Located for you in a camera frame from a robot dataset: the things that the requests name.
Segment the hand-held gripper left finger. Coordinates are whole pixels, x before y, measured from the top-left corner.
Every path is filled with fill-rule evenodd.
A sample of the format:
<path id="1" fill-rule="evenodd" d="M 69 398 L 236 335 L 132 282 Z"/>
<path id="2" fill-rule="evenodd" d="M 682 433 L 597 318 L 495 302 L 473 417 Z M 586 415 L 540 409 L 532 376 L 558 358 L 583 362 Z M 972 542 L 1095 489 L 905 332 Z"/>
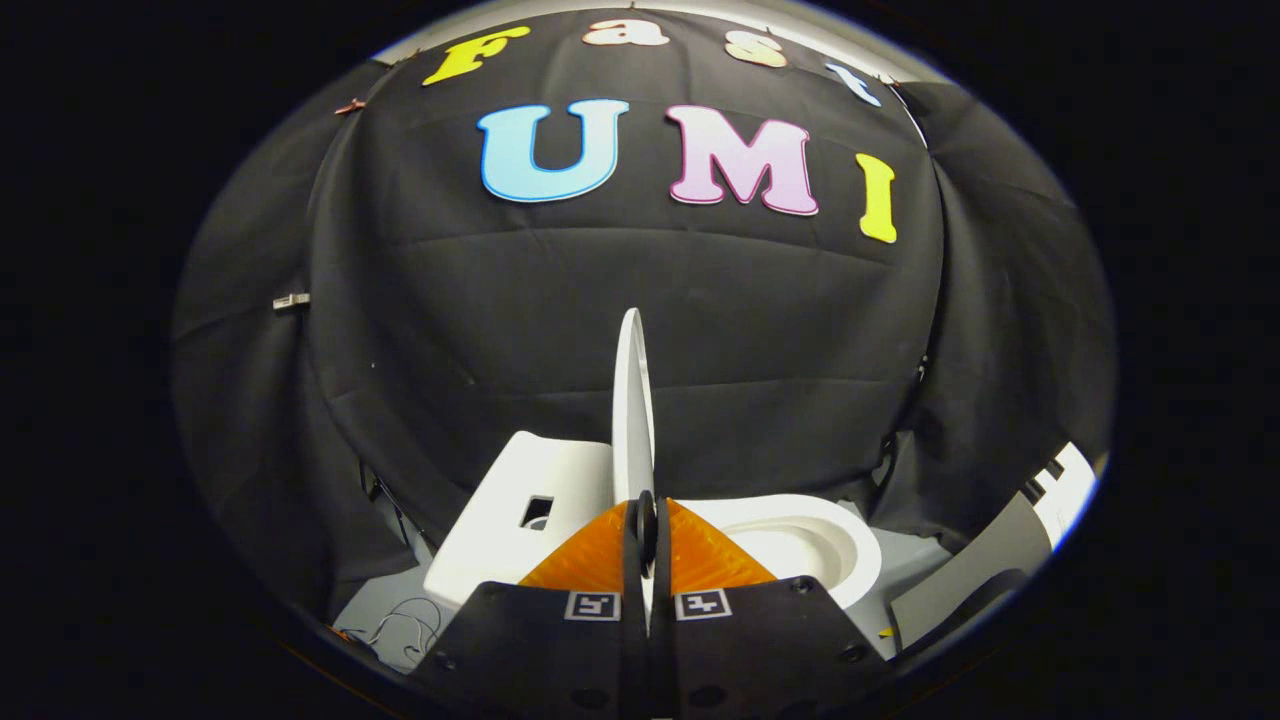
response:
<path id="1" fill-rule="evenodd" d="M 476 587 L 410 675 L 445 719 L 644 719 L 649 501 L 605 512 L 609 591 Z"/>

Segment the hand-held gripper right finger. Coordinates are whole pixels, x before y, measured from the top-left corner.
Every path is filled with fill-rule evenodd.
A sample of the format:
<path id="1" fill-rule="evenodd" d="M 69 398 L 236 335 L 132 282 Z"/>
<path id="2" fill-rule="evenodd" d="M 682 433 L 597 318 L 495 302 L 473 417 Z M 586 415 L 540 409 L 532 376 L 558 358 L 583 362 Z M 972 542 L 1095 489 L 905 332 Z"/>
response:
<path id="1" fill-rule="evenodd" d="M 850 618 L 882 569 L 855 512 L 815 497 L 663 498 L 653 630 L 677 719 L 835 719 L 891 664 Z"/>

